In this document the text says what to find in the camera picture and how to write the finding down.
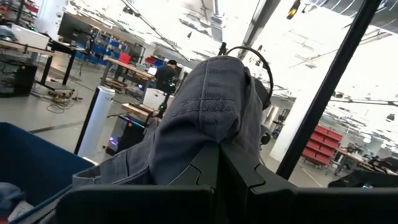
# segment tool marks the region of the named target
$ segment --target cable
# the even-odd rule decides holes
[[[257,57],[260,58],[260,60],[264,64],[264,66],[267,70],[267,73],[268,73],[268,77],[269,77],[269,96],[268,96],[267,100],[270,101],[272,92],[274,91],[274,78],[272,76],[271,68],[270,68],[267,60],[257,50],[254,50],[250,47],[244,47],[244,46],[233,47],[231,50],[227,51],[225,55],[228,55],[229,53],[231,53],[231,51],[236,50],[236,49],[244,49],[244,50],[248,50],[248,51],[254,53],[255,55],[257,55]]]

